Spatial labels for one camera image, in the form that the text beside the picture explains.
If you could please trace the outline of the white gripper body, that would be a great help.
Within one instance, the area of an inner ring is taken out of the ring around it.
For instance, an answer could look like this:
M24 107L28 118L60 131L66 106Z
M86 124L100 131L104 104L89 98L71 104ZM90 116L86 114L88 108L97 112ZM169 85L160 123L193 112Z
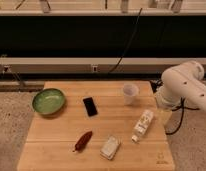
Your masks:
M155 99L161 121L166 124L172 116L172 110L179 104L179 97L166 87L159 87L155 93Z

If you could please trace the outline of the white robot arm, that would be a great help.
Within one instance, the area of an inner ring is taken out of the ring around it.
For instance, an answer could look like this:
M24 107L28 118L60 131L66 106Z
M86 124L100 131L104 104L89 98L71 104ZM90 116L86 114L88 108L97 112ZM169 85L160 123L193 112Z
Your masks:
M188 99L206 113L206 85L202 83L204 68L197 61L188 61L166 69L162 86L155 93L161 109L173 109L182 98Z

